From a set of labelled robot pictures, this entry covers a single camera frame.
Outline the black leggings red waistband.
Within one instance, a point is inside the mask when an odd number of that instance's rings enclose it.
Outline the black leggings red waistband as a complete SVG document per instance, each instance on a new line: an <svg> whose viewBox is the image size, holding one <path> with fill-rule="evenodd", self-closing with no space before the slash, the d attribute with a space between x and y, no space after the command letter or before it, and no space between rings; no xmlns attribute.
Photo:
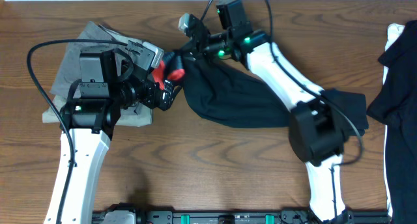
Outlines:
<svg viewBox="0 0 417 224"><path fill-rule="evenodd" d="M164 55L152 77L161 88L165 81L182 87L202 119L232 128L289 126L290 113L264 82L223 63L188 60L175 50Z"/></svg>

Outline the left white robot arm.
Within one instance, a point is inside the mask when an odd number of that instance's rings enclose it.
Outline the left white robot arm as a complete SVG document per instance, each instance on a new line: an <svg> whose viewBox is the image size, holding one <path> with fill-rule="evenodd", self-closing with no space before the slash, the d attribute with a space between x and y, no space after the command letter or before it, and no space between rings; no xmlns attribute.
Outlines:
<svg viewBox="0 0 417 224"><path fill-rule="evenodd" d="M81 77L70 86L60 110L68 133L61 136L61 158L45 223L91 223L102 163L122 109L141 103L170 107L172 84L148 78L164 51L148 42L124 49L81 49Z"/></svg>

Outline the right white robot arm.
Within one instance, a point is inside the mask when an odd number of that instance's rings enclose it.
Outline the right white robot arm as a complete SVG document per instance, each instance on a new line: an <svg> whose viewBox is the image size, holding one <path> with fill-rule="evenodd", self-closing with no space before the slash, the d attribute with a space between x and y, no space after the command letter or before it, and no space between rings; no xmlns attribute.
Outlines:
<svg viewBox="0 0 417 224"><path fill-rule="evenodd" d="M281 54L272 33L252 30L241 0L221 0L216 8L224 33L211 34L192 14L180 18L179 30L190 39L185 62L207 71L215 59L230 56L271 88L290 114L289 142L308 170L311 211L322 223L341 223L348 216L339 170L348 117Z"/></svg>

